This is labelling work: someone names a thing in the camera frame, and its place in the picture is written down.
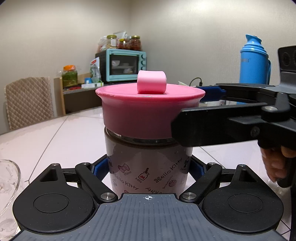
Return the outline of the right hand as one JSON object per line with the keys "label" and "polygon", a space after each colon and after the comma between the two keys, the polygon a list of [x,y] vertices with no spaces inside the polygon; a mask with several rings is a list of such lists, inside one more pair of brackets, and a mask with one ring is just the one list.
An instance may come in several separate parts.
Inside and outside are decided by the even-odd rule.
{"label": "right hand", "polygon": [[281,146],[279,151],[260,148],[262,161],[265,165],[269,179],[274,183],[287,177],[285,163],[290,158],[295,158],[295,151]]}

